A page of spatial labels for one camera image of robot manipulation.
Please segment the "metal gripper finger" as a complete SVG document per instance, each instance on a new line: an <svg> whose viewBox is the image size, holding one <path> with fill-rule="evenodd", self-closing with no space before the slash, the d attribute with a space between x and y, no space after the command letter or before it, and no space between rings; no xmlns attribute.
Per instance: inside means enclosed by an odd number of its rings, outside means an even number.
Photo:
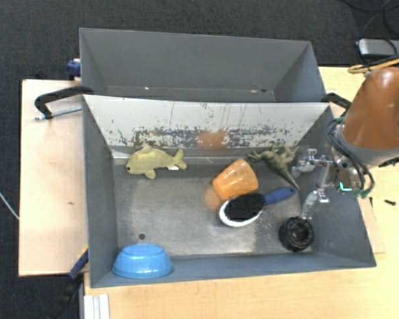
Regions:
<svg viewBox="0 0 399 319"><path fill-rule="evenodd" d="M312 191L310 192L301 209L300 218L302 220L309 220L312 218L313 209L316 205L321 203L328 203L329 197L325 191Z"/></svg>
<svg viewBox="0 0 399 319"><path fill-rule="evenodd" d="M315 156L317 149L306 149L296 160L296 163L291 168L292 175L300 175L315 169Z"/></svg>

